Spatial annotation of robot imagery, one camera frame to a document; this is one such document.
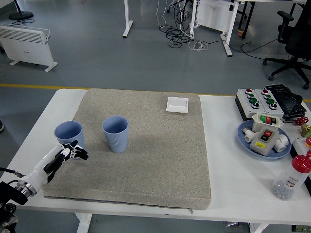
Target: red valve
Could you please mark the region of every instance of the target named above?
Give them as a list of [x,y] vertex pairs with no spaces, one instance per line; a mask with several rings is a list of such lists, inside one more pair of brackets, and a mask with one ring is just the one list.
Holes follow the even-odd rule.
[[309,119],[306,116],[303,116],[295,121],[295,125],[302,125],[303,123],[306,124],[308,121]]

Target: gray foam pad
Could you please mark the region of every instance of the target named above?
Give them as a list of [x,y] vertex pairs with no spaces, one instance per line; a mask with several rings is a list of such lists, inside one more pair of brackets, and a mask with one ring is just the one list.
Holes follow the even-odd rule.
[[[166,112],[169,96],[189,112]],[[109,116],[129,121],[128,147],[113,153],[102,131]],[[206,209],[211,201],[200,98],[193,94],[90,89],[73,120],[82,123],[88,160],[63,163],[43,187],[48,198]]]

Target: white cable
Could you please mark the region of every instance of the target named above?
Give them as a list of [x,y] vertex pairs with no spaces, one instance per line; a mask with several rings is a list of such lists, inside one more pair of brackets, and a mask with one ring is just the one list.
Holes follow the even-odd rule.
[[208,44],[206,44],[206,43],[201,43],[201,41],[195,42],[194,45],[193,45],[193,49],[192,49],[192,48],[190,48],[190,42],[191,42],[191,41],[189,41],[189,43],[188,43],[188,47],[189,47],[189,49],[192,50],[192,51],[203,51],[203,50],[207,50],[207,49],[208,49]]
[[160,28],[166,27],[166,20],[165,20],[165,18],[164,18],[164,14],[165,14],[165,11],[166,11],[166,6],[167,6],[167,0],[166,0],[166,3],[165,3],[165,9],[164,9],[164,12],[163,12],[163,15],[162,15],[162,18],[164,19],[165,25],[164,25],[164,26],[161,26],[160,23],[159,23],[159,20],[158,20],[158,18],[157,18],[157,12],[158,12],[158,10],[159,10],[159,0],[157,0],[156,20],[157,20],[157,23],[158,23],[158,25],[160,26]]
[[179,6],[179,9],[180,9],[180,16],[181,16],[179,28],[180,28],[180,30],[181,30],[181,32],[182,32],[183,34],[185,34],[187,37],[191,38],[193,35],[188,35],[187,33],[185,33],[185,32],[181,29],[181,25],[182,25],[182,23],[183,23],[183,16],[182,16],[182,10],[181,10],[181,7],[180,7],[180,1],[177,0],[177,2],[178,2],[178,6]]
[[169,8],[171,8],[171,7],[174,5],[174,2],[175,2],[175,0],[173,0],[173,1],[170,3]]

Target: yellow floor line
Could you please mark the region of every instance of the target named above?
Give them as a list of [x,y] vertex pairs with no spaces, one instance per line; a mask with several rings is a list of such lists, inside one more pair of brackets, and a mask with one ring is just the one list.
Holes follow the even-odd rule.
[[6,84],[6,83],[0,83],[0,87],[19,87],[19,88],[36,88],[36,89],[84,89],[84,90],[90,89],[88,87],[44,86],[44,85],[25,85],[25,84]]
[[[45,86],[45,85],[27,85],[27,84],[6,84],[0,83],[0,87],[19,87],[19,88],[37,88],[37,89],[83,89],[89,90],[89,87],[74,87],[74,86]],[[197,95],[207,95],[207,96],[235,96],[235,95],[225,95],[225,94],[199,94]],[[304,99],[304,102],[310,103],[311,100]]]

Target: white pipe fitting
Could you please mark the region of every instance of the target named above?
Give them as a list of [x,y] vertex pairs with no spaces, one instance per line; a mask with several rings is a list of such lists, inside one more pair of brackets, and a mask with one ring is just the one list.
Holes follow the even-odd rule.
[[254,140],[254,138],[256,137],[256,135],[259,133],[259,132],[254,133],[253,131],[251,131],[248,128],[243,129],[243,132],[245,133],[244,139],[247,143],[252,142]]
[[276,141],[276,144],[274,145],[274,149],[276,150],[277,153],[280,153],[285,150],[286,146],[289,144],[289,141],[287,137],[283,134],[281,134],[278,137],[278,140]]

